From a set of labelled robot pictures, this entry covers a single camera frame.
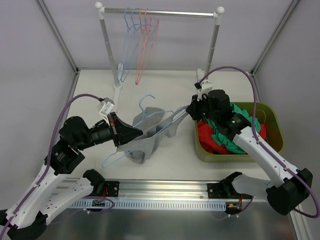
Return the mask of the red tank top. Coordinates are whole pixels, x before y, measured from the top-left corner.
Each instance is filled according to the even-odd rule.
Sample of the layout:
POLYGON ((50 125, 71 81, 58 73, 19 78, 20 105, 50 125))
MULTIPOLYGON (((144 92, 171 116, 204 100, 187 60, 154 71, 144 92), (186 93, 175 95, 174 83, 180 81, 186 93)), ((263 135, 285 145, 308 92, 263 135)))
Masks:
POLYGON ((227 155, 227 154, 220 153, 223 150, 225 150, 225 148, 221 147, 222 150, 220 151, 216 143, 211 138, 211 134, 213 133, 213 130, 205 121, 202 120, 197 123, 197 130, 198 130, 199 143, 206 152, 210 154, 227 155))

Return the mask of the green tank top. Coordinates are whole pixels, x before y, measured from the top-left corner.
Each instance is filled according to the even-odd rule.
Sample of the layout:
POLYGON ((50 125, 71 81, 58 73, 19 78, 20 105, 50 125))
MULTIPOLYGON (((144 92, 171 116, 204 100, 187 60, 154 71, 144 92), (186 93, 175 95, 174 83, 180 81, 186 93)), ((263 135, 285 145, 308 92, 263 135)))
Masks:
MULTIPOLYGON (((241 114, 252 124, 253 117, 250 116, 247 110, 241 109, 234 102, 231 102, 230 106, 233 113, 241 114)), ((212 120, 206 119, 205 122, 211 127, 213 131, 211 138, 216 143, 219 150, 221 151, 222 147, 225 148, 225 150, 220 152, 221 154, 246 154, 246 152, 240 146, 236 145, 233 141, 230 141, 225 135, 219 133, 216 124, 212 120)))

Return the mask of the salmon wire hanger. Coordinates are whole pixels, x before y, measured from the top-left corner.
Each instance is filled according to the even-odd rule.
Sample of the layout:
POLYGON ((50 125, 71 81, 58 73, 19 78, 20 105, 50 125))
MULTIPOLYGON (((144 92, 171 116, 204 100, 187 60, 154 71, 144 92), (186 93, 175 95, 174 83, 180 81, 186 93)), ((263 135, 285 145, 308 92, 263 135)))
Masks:
POLYGON ((148 43, 147 43, 147 47, 146 47, 146 52, 145 52, 145 55, 144 55, 142 75, 143 75, 143 73, 144 73, 144 71, 145 71, 145 69, 146 69, 146 67, 147 67, 147 65, 149 63, 151 52, 152 52, 152 50, 154 48, 154 45, 155 45, 155 42, 156 42, 158 29, 159 29, 159 23, 160 23, 160 21, 158 19, 154 19, 152 17, 148 17, 148 18, 152 19, 152 29, 151 29, 151 32, 150 32, 150 35, 149 35, 149 39, 148 39, 148 43))

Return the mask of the light blue wire hanger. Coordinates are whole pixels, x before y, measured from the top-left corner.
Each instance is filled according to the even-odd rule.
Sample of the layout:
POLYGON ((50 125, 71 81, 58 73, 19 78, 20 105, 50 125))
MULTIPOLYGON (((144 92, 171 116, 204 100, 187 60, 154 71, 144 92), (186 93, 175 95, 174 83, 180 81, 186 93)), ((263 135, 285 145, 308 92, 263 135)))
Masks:
POLYGON ((133 20, 133 13, 134 9, 131 10, 127 7, 124 11, 124 21, 126 25, 126 36, 122 45, 122 53, 120 57, 120 70, 119 73, 119 82, 124 83, 129 72, 130 72, 130 65, 133 58, 134 53, 132 52, 132 43, 134 41, 134 36, 136 33, 136 24, 133 20))

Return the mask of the pink wire hanger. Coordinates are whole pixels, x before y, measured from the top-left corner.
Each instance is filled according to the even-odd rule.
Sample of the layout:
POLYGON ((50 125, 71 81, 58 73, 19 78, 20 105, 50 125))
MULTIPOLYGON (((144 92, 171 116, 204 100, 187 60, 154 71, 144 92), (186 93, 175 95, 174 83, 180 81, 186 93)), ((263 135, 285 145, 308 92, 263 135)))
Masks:
POLYGON ((149 36, 152 30, 152 19, 147 17, 147 11, 145 10, 144 15, 142 15, 142 9, 139 10, 139 24, 140 24, 140 41, 138 49, 138 59, 137 59, 137 69, 135 76, 135 84, 140 83, 143 69, 144 69, 144 59, 146 48, 149 41, 149 36))

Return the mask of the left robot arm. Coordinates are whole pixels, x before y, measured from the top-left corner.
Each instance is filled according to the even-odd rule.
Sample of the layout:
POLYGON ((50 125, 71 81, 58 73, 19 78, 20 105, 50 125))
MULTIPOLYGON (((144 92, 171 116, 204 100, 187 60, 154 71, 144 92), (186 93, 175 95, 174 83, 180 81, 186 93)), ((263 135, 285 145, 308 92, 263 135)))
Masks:
POLYGON ((36 240, 61 212, 86 196, 105 196, 105 179, 94 169, 65 192, 52 196, 56 187, 84 160, 82 151, 112 141, 115 147, 143 135, 142 130, 118 118, 112 112, 89 128, 80 116, 68 118, 59 130, 59 141, 49 148, 37 177, 27 192, 11 208, 0 212, 2 235, 11 240, 36 240))

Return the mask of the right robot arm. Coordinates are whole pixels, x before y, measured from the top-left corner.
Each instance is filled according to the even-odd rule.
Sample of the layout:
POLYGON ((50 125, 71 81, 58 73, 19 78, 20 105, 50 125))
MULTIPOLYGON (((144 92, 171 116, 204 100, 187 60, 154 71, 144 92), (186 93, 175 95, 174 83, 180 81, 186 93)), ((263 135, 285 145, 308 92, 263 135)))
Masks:
POLYGON ((223 193, 228 198, 239 194, 258 197, 285 216, 309 197, 312 173, 285 160, 258 134, 253 120, 234 113, 224 90, 211 90, 201 97, 193 95, 186 112, 195 121, 213 121, 218 132, 241 147, 269 177, 263 180, 241 172, 232 173, 224 179, 223 193))

